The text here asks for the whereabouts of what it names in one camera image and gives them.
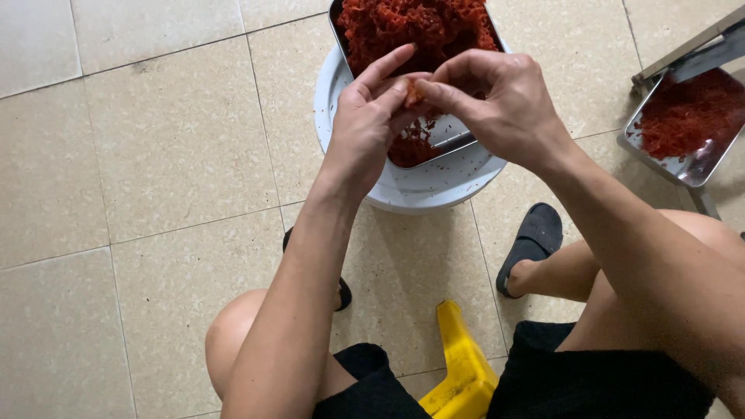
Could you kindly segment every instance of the stainless steel tray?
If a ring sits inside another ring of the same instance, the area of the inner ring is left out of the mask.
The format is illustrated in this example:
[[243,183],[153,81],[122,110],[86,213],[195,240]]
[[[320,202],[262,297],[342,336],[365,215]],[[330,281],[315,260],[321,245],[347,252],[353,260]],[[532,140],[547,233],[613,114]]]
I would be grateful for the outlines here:
[[[341,54],[344,57],[344,63],[346,67],[349,69],[349,63],[347,62],[347,58],[346,58],[347,53],[349,52],[349,41],[344,35],[345,30],[336,24],[336,20],[342,12],[342,1],[343,0],[333,0],[331,5],[329,6],[329,24],[331,24],[331,27],[334,29],[334,36],[336,37],[336,42],[339,44],[339,49],[341,50]],[[486,14],[489,15],[489,21],[492,24],[492,37],[494,38],[494,43],[497,45],[497,48],[499,48],[499,51],[505,51],[504,43],[502,42],[502,38],[499,36],[499,31],[497,31],[497,26],[494,23],[494,19],[492,18],[492,14],[489,12],[488,7],[486,8]],[[438,120],[437,124],[438,125],[448,124],[448,122]],[[435,137],[436,137],[435,133],[433,132],[432,139],[435,139]],[[425,164],[432,163],[433,161],[439,158],[447,156],[448,154],[454,153],[456,151],[462,150],[465,147],[468,147],[470,145],[474,145],[477,142],[478,141],[476,140],[476,138],[470,132],[468,132],[467,130],[465,131],[462,130],[461,132],[458,133],[458,135],[450,136],[448,139],[432,144],[433,146],[438,147],[442,151],[442,153],[440,153],[436,157],[433,157],[417,166],[405,168],[405,167],[397,166],[393,162],[390,162],[390,159],[389,159],[389,162],[390,164],[394,165],[397,168],[400,168],[403,170],[411,170],[413,168],[418,168]]]
[[[717,71],[731,77],[729,73],[722,69],[717,69]],[[662,72],[658,76],[655,76],[659,77],[659,79],[655,83],[654,88],[650,90],[649,95],[644,98],[642,103],[636,109],[634,115],[626,125],[626,128],[621,132],[621,134],[619,134],[618,145],[673,184],[688,188],[700,188],[706,185],[706,182],[714,173],[717,166],[719,166],[722,159],[724,159],[724,156],[726,156],[735,140],[743,135],[745,127],[740,130],[738,135],[736,135],[729,144],[714,147],[713,141],[709,139],[706,141],[706,145],[703,148],[686,156],[682,162],[678,157],[668,157],[663,160],[657,160],[654,157],[650,157],[641,150],[641,130],[635,128],[634,124],[641,120],[641,116],[644,114],[644,107],[665,78],[665,74],[666,72]]]

